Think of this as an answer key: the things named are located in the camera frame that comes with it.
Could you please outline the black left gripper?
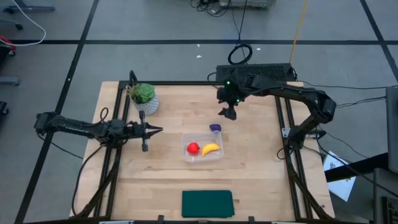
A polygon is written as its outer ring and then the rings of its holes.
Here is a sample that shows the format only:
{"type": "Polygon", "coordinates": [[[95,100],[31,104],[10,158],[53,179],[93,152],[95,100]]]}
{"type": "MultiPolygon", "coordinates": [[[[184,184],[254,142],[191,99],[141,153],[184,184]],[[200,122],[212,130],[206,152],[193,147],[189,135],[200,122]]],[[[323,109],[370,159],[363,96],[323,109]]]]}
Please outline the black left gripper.
{"type": "Polygon", "coordinates": [[[153,135],[163,131],[162,127],[158,126],[153,126],[151,124],[146,125],[146,115],[145,112],[140,110],[139,111],[139,118],[140,118],[140,123],[130,121],[127,124],[127,139],[137,139],[141,138],[142,139],[142,151],[147,152],[149,150],[148,144],[147,144],[147,133],[146,129],[153,129],[153,131],[148,132],[148,137],[151,138],[153,135]]]}

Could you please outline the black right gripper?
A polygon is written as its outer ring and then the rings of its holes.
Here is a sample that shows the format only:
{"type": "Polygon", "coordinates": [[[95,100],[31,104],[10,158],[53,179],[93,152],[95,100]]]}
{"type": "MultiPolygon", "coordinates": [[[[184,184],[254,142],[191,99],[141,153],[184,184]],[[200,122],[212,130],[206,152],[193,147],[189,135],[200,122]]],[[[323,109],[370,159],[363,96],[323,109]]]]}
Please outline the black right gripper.
{"type": "Polygon", "coordinates": [[[226,118],[230,120],[236,120],[235,106],[239,103],[244,102],[249,96],[249,92],[241,86],[241,81],[237,74],[230,75],[223,83],[222,87],[219,87],[216,92],[216,99],[218,103],[227,103],[228,108],[222,108],[218,113],[219,115],[226,115],[226,118]]]}

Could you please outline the yellow toy banana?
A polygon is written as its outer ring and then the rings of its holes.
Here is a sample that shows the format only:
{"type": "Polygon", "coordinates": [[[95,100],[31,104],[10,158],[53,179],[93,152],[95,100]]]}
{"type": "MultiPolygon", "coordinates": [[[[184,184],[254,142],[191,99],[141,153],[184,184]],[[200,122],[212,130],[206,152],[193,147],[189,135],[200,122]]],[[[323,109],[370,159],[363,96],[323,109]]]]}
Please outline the yellow toy banana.
{"type": "Polygon", "coordinates": [[[201,155],[202,155],[202,156],[205,156],[205,155],[207,155],[208,153],[213,152],[213,151],[217,151],[217,150],[219,150],[219,149],[220,149],[220,146],[219,146],[219,145],[217,145],[217,144],[215,144],[215,143],[209,143],[209,144],[206,144],[206,145],[202,148],[201,155]]]}

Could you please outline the clear plastic tupperware container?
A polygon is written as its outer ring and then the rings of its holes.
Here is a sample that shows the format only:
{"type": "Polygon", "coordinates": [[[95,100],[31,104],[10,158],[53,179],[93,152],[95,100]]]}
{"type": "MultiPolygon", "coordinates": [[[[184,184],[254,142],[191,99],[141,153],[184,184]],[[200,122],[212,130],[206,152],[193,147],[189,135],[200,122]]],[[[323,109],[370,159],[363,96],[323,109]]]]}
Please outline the clear plastic tupperware container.
{"type": "Polygon", "coordinates": [[[217,161],[224,156],[223,140],[219,131],[213,131],[210,133],[193,133],[184,134],[182,136],[182,158],[185,162],[208,162],[217,161]],[[197,142],[200,147],[200,152],[197,155],[192,155],[187,152],[187,146],[191,142],[197,142]],[[201,155],[202,148],[209,143],[215,143],[220,146],[220,149],[208,153],[205,156],[201,155]]]}

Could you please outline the succulent in patterned white pot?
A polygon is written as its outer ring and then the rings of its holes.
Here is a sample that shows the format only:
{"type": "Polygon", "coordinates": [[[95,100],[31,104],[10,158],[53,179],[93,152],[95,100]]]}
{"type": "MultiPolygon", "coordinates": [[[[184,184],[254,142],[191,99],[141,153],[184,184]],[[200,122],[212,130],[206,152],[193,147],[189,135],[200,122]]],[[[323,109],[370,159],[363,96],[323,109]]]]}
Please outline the succulent in patterned white pot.
{"type": "Polygon", "coordinates": [[[127,93],[138,111],[145,115],[154,114],[159,107],[159,98],[155,93],[155,86],[148,83],[128,85],[127,93]]]}

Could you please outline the black perforated computer case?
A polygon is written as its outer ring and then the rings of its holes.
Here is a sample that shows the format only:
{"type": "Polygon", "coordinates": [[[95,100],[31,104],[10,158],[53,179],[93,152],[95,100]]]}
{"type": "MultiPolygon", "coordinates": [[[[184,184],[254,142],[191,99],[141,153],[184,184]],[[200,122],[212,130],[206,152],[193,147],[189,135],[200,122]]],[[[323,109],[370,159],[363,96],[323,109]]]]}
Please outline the black perforated computer case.
{"type": "Polygon", "coordinates": [[[265,63],[265,64],[242,64],[242,65],[219,65],[216,67],[217,82],[225,81],[233,72],[253,73],[271,77],[278,81],[296,81],[297,74],[290,63],[265,63]]]}

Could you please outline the dark green folded cloth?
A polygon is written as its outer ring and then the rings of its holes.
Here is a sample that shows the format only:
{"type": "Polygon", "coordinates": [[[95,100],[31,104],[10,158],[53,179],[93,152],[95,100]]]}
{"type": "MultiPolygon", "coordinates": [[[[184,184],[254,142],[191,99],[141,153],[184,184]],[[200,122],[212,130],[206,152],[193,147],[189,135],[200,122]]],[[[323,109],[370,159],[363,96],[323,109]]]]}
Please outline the dark green folded cloth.
{"type": "Polygon", "coordinates": [[[235,215],[230,190],[185,190],[182,192],[182,217],[229,218],[235,215]]]}

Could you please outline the grey floor device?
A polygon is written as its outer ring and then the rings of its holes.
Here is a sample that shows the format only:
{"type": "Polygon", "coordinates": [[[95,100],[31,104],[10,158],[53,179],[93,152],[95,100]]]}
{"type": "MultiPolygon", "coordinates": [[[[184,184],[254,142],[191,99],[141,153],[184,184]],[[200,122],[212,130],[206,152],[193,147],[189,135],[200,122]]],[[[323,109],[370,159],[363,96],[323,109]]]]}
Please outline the grey floor device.
{"type": "Polygon", "coordinates": [[[276,3],[277,0],[218,0],[221,7],[255,7],[268,9],[276,3]]]}

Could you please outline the white paper sheet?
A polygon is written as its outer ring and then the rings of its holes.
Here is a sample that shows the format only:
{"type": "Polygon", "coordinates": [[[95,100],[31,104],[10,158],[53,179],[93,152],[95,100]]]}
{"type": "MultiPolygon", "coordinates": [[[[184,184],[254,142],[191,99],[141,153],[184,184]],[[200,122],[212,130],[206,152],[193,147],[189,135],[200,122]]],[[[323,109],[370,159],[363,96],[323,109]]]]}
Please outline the white paper sheet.
{"type": "MultiPolygon", "coordinates": [[[[348,162],[346,160],[338,157],[334,152],[328,151],[328,154],[323,160],[323,170],[326,172],[347,164],[348,162]]],[[[350,177],[348,179],[329,182],[328,189],[331,193],[347,202],[353,189],[355,180],[356,177],[350,177]]]]}

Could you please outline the black desk edge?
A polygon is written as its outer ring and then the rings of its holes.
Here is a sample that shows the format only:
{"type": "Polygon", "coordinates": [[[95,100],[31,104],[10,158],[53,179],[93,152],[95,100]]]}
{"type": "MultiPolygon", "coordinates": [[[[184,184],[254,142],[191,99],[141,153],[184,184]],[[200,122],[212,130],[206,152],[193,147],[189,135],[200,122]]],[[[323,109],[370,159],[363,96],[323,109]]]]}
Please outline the black desk edge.
{"type": "Polygon", "coordinates": [[[388,170],[388,162],[388,153],[384,153],[351,164],[343,164],[342,166],[325,171],[326,181],[334,182],[337,180],[369,174],[376,168],[388,170]]]}

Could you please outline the grey furniture foot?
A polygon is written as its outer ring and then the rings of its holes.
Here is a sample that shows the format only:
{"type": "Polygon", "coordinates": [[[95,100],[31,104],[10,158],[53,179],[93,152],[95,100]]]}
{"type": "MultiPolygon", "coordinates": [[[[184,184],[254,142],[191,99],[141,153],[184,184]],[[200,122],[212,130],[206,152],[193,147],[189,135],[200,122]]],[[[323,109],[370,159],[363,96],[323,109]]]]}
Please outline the grey furniture foot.
{"type": "Polygon", "coordinates": [[[20,80],[18,77],[0,77],[0,85],[14,85],[19,86],[20,80]]]}

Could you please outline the red object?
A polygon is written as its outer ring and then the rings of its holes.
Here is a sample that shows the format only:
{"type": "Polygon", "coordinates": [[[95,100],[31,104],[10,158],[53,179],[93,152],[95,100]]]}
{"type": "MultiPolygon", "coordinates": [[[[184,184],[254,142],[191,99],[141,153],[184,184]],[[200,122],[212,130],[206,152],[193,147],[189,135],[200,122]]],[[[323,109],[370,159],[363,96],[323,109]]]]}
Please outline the red object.
{"type": "Polygon", "coordinates": [[[0,35],[0,42],[2,42],[4,45],[10,48],[12,52],[15,52],[17,49],[16,46],[14,46],[14,44],[9,39],[5,38],[2,35],[0,35]]]}

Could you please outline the grey chair base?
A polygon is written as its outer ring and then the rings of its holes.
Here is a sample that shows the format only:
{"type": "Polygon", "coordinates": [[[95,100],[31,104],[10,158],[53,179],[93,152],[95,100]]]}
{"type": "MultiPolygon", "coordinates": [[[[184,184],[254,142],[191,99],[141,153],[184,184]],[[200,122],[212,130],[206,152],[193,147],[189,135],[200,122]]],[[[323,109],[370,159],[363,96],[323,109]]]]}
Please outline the grey chair base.
{"type": "Polygon", "coordinates": [[[12,0],[13,5],[7,5],[7,6],[0,6],[0,10],[2,12],[8,13],[8,14],[13,14],[15,13],[18,9],[22,9],[23,11],[32,11],[32,10],[49,10],[49,11],[54,11],[55,6],[51,5],[31,5],[27,4],[24,2],[24,0],[12,0]]]}

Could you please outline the grey cabinet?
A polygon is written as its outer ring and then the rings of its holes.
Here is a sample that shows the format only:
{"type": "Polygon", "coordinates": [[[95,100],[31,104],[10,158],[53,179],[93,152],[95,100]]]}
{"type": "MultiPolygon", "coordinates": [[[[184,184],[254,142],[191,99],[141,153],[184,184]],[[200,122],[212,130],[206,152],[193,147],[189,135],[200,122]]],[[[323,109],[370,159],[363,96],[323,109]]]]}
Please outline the grey cabinet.
{"type": "Polygon", "coordinates": [[[382,223],[382,197],[398,199],[398,174],[376,168],[373,172],[373,223],[382,223]]]}

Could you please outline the black aluminium table frame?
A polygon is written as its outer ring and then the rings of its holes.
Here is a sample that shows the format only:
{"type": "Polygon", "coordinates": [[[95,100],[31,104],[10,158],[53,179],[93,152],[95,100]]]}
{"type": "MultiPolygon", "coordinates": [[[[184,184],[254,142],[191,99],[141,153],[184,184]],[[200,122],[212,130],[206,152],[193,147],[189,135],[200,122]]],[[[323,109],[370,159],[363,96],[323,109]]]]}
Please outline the black aluminium table frame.
{"type": "Polygon", "coordinates": [[[112,201],[113,219],[182,219],[185,190],[230,190],[234,221],[254,217],[257,221],[295,219],[293,196],[282,153],[281,127],[290,114],[301,123],[307,107],[274,97],[250,97],[236,108],[231,121],[220,116],[216,90],[198,82],[157,85],[157,112],[147,117],[163,131],[149,139],[143,152],[141,141],[123,146],[116,190],[105,192],[100,206],[104,215],[112,201]],[[221,159],[190,163],[182,156],[184,134],[209,132],[210,124],[222,127],[224,154],[221,159]]]}

